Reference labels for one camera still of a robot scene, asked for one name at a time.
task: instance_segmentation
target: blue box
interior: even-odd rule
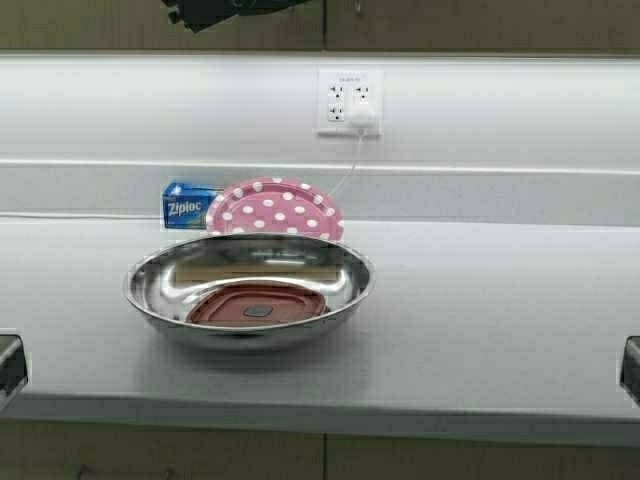
[[[218,196],[207,185],[173,182],[162,195],[164,226],[182,230],[205,230],[207,211]]]

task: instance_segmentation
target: stainless steel bowl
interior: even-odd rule
[[[219,350],[264,350],[316,338],[347,320],[371,292],[373,277],[371,263],[343,245],[297,235],[226,235],[186,242],[145,258],[127,275],[125,294],[151,325],[178,342]],[[267,327],[186,322],[205,297],[249,282],[309,288],[324,295],[327,313]]]

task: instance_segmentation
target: pink polka dot plate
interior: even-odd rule
[[[219,195],[207,215],[212,235],[292,233],[340,240],[344,217],[327,195],[311,185],[278,177],[238,183]]]

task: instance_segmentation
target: bowl rim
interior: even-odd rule
[[[192,243],[197,243],[197,242],[201,242],[203,240],[218,240],[218,239],[250,239],[250,238],[256,238],[256,237],[278,237],[278,238],[300,238],[300,239],[307,239],[307,240],[314,240],[320,243],[324,243],[327,245],[332,245],[334,247],[338,247],[341,248],[342,250],[345,250],[346,252],[348,252],[349,254],[353,255],[355,258],[357,258],[359,261],[361,261],[365,268],[367,269],[368,273],[369,273],[369,282],[367,283],[367,286],[364,288],[364,290],[362,292],[360,292],[360,294],[358,296],[356,296],[353,300],[351,300],[349,303],[343,305],[342,307],[340,307],[337,310],[333,310],[331,312],[327,312],[324,313],[322,315],[316,316],[316,317],[311,317],[311,318],[307,318],[305,320],[300,320],[297,322],[292,322],[292,323],[286,323],[286,324],[282,324],[282,325],[268,325],[268,326],[262,326],[262,327],[215,327],[215,326],[208,326],[208,325],[197,325],[197,324],[192,324],[192,323],[186,323],[186,322],[181,322],[181,321],[177,321],[177,320],[173,320],[171,318],[162,316],[157,314],[156,312],[153,312],[152,310],[149,310],[148,308],[143,307],[142,305],[139,304],[139,302],[136,301],[136,299],[133,297],[133,292],[132,292],[132,280],[133,277],[135,276],[135,274],[144,266],[147,265],[148,263],[152,262],[153,260],[156,260],[158,257],[164,255],[165,253],[174,250],[176,248],[180,248],[183,247],[185,245],[190,245]],[[128,271],[127,274],[124,278],[124,284],[123,284],[123,293],[125,298],[127,299],[127,301],[138,311],[144,313],[145,315],[148,315],[156,320],[160,320],[162,322],[166,322],[168,324],[174,325],[174,328],[177,327],[181,327],[181,328],[187,328],[187,329],[192,329],[192,330],[202,330],[204,332],[211,332],[211,333],[218,333],[218,334],[237,334],[237,333],[258,333],[258,332],[269,332],[269,331],[273,331],[273,330],[285,330],[288,328],[295,328],[295,327],[301,327],[301,326],[305,326],[307,324],[311,324],[311,323],[315,323],[321,320],[325,320],[328,319],[329,317],[334,317],[336,315],[339,315],[342,312],[345,312],[347,310],[350,310],[351,308],[353,308],[354,306],[359,305],[362,301],[364,301],[373,291],[373,287],[375,286],[375,281],[376,281],[376,271],[375,268],[373,266],[373,263],[371,262],[371,260],[369,260],[365,255],[363,255],[362,253],[360,253],[358,250],[349,247],[347,245],[345,245],[342,242],[336,242],[336,241],[331,241],[331,240],[324,240],[322,238],[317,238],[317,237],[310,237],[310,236],[306,236],[306,235],[299,235],[299,234],[289,234],[289,233],[269,233],[269,232],[261,232],[261,233],[240,233],[240,234],[227,234],[227,235],[217,235],[217,236],[212,236],[212,235],[203,235],[200,236],[198,238],[194,238],[191,240],[187,240],[184,242],[180,242],[180,243],[176,243],[175,245],[171,245],[169,247],[165,247],[162,248],[160,250],[155,251],[154,253],[152,253],[151,255],[145,256],[142,260],[136,262]]]

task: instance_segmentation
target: electrical outlet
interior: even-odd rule
[[[381,135],[383,75],[381,71],[320,70],[318,134]]]
[[[341,104],[329,105],[327,119],[330,122],[344,122],[344,106]]]
[[[329,86],[329,100],[333,102],[344,101],[344,87],[338,84]]]
[[[358,85],[353,89],[353,101],[354,102],[368,102],[369,101],[370,88],[364,85]]]

